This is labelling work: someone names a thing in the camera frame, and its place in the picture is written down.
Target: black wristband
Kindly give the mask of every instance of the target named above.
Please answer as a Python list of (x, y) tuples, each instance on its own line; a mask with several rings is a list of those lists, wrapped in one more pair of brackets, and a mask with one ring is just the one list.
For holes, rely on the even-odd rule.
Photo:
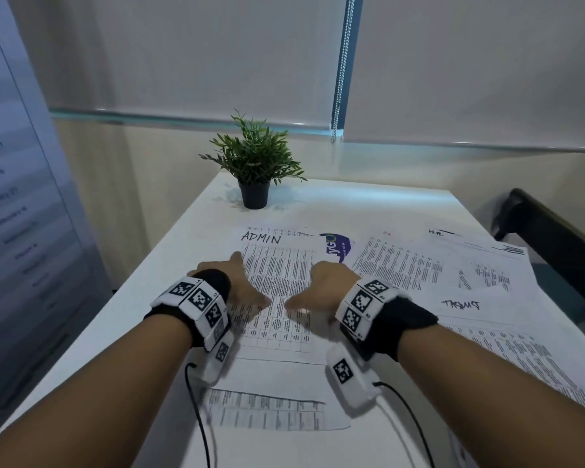
[(365, 340), (359, 341), (351, 337), (348, 331), (343, 333), (354, 344), (364, 361), (368, 361), (374, 353), (384, 353), (398, 361), (398, 344), (403, 332), (430, 327), (437, 322), (437, 315), (406, 298), (397, 297), (383, 304), (379, 314), (373, 319)]
[[(206, 283), (210, 284), (213, 289), (221, 295), (224, 302), (228, 302), (227, 298), (229, 297), (229, 292), (231, 290), (231, 282), (229, 280), (228, 275), (223, 271), (218, 269), (204, 269), (203, 271), (199, 271), (192, 275), (192, 277), (196, 279), (203, 279)], [(178, 320), (184, 322), (184, 324), (188, 327), (191, 331), (191, 335), (193, 336), (193, 346), (204, 346), (204, 338), (202, 334), (197, 330), (195, 327), (195, 322), (189, 318), (182, 310), (178, 307), (174, 307), (171, 305), (161, 304), (154, 307), (150, 312), (145, 314), (143, 320), (151, 317), (152, 315), (170, 315), (172, 317), (177, 318)]]

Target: forearm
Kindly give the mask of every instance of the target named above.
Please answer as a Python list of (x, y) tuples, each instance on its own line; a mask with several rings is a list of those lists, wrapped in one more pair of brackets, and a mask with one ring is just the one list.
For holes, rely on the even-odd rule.
[(435, 325), (398, 359), (482, 468), (585, 467), (585, 409), (494, 353)]
[(0, 434), (0, 467), (128, 467), (192, 337), (154, 315), (106, 348)]

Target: hand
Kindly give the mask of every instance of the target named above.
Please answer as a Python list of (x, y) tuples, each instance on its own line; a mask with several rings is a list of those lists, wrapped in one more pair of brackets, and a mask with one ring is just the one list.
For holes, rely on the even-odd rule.
[(360, 276), (345, 265), (321, 261), (310, 269), (310, 287), (284, 303), (288, 312), (308, 309), (312, 312), (327, 312), (335, 315), (340, 302)]
[(229, 257), (229, 261), (204, 261), (199, 263), (197, 269), (190, 271), (187, 275), (192, 276), (204, 269), (218, 269), (229, 277), (232, 287), (229, 291), (228, 304), (253, 304), (262, 308), (271, 305), (271, 299), (258, 291), (247, 279), (240, 251), (233, 253)]

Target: wristband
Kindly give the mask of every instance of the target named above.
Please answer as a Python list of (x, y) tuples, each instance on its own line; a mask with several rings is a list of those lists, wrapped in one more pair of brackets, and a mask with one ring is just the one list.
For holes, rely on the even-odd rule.
[(404, 291), (369, 277), (347, 292), (335, 317), (364, 361), (374, 353), (385, 353), (398, 361), (398, 344), (405, 330), (438, 322), (436, 315), (416, 305)]
[(150, 304), (144, 317), (166, 314), (184, 322), (193, 335), (193, 346), (211, 349), (229, 329), (226, 312), (231, 284), (217, 269), (206, 269), (176, 281)]

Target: green plant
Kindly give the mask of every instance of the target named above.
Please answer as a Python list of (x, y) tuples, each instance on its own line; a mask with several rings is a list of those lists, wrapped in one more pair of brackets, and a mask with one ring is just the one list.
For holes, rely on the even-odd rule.
[(245, 120), (238, 110), (236, 113), (237, 116), (232, 115), (232, 119), (241, 128), (242, 140), (217, 133), (218, 139), (210, 140), (219, 148), (215, 149), (217, 156), (200, 154), (202, 159), (216, 162), (244, 185), (264, 184), (271, 180), (277, 185), (284, 177), (307, 180), (301, 176), (304, 171), (288, 149), (288, 131), (276, 133), (265, 126), (266, 120)]

